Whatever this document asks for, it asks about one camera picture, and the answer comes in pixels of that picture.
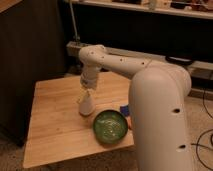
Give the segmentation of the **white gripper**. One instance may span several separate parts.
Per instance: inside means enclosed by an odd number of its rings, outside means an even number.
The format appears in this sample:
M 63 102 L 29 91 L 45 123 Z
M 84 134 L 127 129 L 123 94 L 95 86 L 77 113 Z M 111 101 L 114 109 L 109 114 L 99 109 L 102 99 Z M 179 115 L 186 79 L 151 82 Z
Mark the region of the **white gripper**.
M 79 97 L 77 99 L 77 103 L 81 103 L 84 97 L 86 96 L 86 92 L 88 96 L 92 96 L 92 90 L 96 89 L 98 82 L 98 74 L 99 68 L 92 66 L 84 66 L 81 73 L 80 82 L 81 85 L 86 89 L 81 89 Z

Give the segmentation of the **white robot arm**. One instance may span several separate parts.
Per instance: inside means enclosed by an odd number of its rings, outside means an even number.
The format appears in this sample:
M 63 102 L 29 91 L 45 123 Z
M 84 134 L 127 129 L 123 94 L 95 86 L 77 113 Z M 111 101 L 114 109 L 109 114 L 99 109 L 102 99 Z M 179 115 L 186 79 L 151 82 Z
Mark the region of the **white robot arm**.
M 128 105 L 139 171 L 194 171 L 184 100 L 191 77 L 183 67 L 111 55 L 102 45 L 79 51 L 81 84 L 97 86 L 104 68 L 130 80 Z

